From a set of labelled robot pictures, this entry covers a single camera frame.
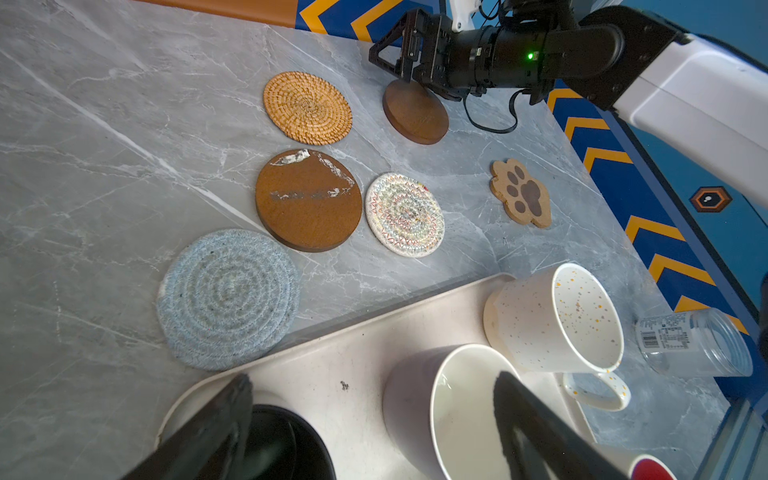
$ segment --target blue woven coaster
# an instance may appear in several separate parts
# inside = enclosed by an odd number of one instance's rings
[[[274,240],[249,230],[209,233],[185,248],[157,294],[157,317],[182,362],[225,370],[262,356],[288,332],[299,274]]]

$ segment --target mug handle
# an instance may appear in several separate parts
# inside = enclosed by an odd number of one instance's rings
[[[593,406],[596,409],[618,412],[627,408],[629,401],[632,400],[632,394],[624,380],[616,375],[615,372],[593,373],[592,375],[607,385],[613,392],[613,395],[597,395],[596,393],[578,388],[571,373],[563,373],[562,386],[571,398],[585,405]]]

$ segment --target white tray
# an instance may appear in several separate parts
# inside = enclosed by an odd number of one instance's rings
[[[485,300],[513,277],[500,273],[219,373],[187,390],[165,415],[160,441],[176,432],[231,378],[285,399],[323,438],[339,480],[425,478],[387,436],[382,394],[401,359],[436,346],[483,343]],[[594,436],[559,376],[520,369],[521,381],[588,442]]]

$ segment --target paw print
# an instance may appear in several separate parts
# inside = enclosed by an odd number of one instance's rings
[[[551,225],[549,192],[528,174],[523,164],[514,158],[498,161],[491,166],[491,172],[491,191],[504,202],[504,209],[511,219],[523,225],[533,223],[539,228]]]

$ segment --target marble countertop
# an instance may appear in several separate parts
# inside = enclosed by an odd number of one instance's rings
[[[363,187],[387,171],[420,180],[446,233],[417,260],[389,252],[364,219],[335,250],[291,250],[303,287],[284,345],[499,271],[574,261],[605,285],[627,344],[618,372],[632,403],[585,409],[598,441],[693,477],[728,404],[712,379],[645,365],[633,321],[669,307],[546,105],[519,101],[518,130],[494,135],[447,104],[449,133],[421,146],[387,122],[392,79],[367,61],[369,44],[128,0],[0,9],[0,477],[118,478],[209,375],[170,354],[154,299],[197,237],[264,231],[256,177],[300,144],[271,123],[262,90],[291,70],[325,78],[352,108],[351,133],[320,150]],[[509,124],[509,94],[470,108]],[[509,157],[548,186],[548,229],[510,221],[491,195],[490,164]]]

